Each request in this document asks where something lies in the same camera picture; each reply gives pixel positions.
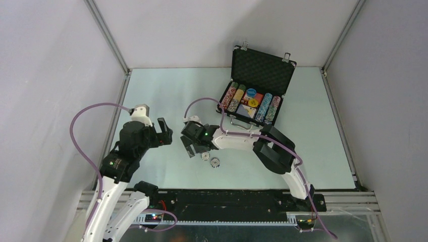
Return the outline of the white blue poker chip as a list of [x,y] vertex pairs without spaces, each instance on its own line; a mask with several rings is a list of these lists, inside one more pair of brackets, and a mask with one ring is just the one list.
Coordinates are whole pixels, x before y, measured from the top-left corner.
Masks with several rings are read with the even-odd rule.
[[204,161],[208,161],[210,159],[210,153],[209,152],[202,152],[201,153],[201,159]]

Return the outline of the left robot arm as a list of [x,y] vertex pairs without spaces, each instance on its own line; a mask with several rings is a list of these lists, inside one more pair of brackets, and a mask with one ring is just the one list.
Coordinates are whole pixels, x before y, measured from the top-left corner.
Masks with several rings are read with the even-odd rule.
[[96,168],[98,184],[86,215],[82,241],[119,241],[144,210],[159,205],[158,187],[145,181],[138,182],[124,207],[113,212],[127,188],[140,160],[152,148],[172,143],[173,131],[164,118],[158,118],[158,133],[149,118],[149,107],[137,105],[126,110],[131,120],[120,130],[119,140]]

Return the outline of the white poker chip front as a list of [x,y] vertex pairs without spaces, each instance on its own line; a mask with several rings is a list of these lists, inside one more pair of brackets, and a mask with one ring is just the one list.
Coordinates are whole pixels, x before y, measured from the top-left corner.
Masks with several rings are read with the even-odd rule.
[[213,158],[210,161],[210,165],[212,166],[212,168],[218,168],[220,166],[220,160],[218,158]]

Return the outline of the yellow big blind button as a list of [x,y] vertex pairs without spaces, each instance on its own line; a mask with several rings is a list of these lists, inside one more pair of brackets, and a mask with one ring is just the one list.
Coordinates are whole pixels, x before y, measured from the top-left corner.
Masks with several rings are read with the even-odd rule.
[[257,108],[258,107],[258,104],[259,104],[259,102],[256,100],[256,99],[250,99],[249,101],[248,101],[248,105],[250,106],[250,107],[253,107],[253,108]]

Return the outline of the black poker set case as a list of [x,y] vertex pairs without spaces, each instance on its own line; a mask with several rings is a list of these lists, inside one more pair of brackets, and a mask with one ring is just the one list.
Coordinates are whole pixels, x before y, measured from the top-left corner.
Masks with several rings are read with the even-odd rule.
[[283,57],[275,56],[248,47],[248,43],[244,42],[242,45],[236,45],[232,52],[232,67],[231,77],[224,90],[220,103],[217,105],[217,112],[224,111],[227,116],[234,120],[239,120],[250,125],[257,127],[264,126],[264,120],[257,122],[253,119],[244,117],[235,112],[224,110],[221,99],[225,95],[227,89],[232,82],[237,82],[238,86],[243,84],[246,90],[253,88],[257,93],[263,94],[270,93],[274,96],[280,96],[281,102],[279,104],[276,116],[270,125],[274,125],[277,121],[279,111],[285,98],[285,94],[291,82],[297,63],[290,59],[290,53],[285,53]]

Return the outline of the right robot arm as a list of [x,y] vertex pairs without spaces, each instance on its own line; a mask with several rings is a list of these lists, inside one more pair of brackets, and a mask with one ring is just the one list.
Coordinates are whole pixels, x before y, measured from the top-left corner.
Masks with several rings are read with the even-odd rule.
[[269,171],[279,174],[289,187],[294,206],[301,211],[313,204],[313,187],[300,170],[303,163],[295,144],[272,125],[245,132],[202,124],[199,117],[183,118],[180,140],[189,157],[211,150],[241,150],[255,154]]

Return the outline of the blue playing card deck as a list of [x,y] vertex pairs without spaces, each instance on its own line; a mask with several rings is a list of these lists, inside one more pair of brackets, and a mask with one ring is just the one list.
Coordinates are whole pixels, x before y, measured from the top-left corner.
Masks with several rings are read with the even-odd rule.
[[236,110],[236,113],[239,115],[242,115],[244,117],[253,119],[255,114],[257,112],[257,109],[251,106],[247,106],[244,104],[240,104],[239,107]]

